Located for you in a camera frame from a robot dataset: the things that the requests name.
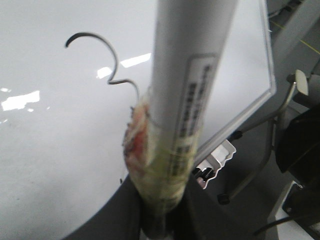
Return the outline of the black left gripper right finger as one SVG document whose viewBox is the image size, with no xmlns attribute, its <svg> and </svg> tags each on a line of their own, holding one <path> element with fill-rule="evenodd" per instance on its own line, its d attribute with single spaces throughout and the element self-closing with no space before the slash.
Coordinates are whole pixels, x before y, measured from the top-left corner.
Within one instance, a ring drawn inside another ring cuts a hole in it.
<svg viewBox="0 0 320 240">
<path fill-rule="evenodd" d="M 239 240 L 240 227 L 213 202 L 193 174 L 172 212 L 175 240 Z"/>
</svg>

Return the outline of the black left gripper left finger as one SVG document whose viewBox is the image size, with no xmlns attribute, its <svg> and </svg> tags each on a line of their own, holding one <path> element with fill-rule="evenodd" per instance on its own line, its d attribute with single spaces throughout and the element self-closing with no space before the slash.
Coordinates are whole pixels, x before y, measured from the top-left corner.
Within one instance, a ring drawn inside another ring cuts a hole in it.
<svg viewBox="0 0 320 240">
<path fill-rule="evenodd" d="M 139 240 L 142 200 L 127 176 L 115 194 L 65 240 Z"/>
</svg>

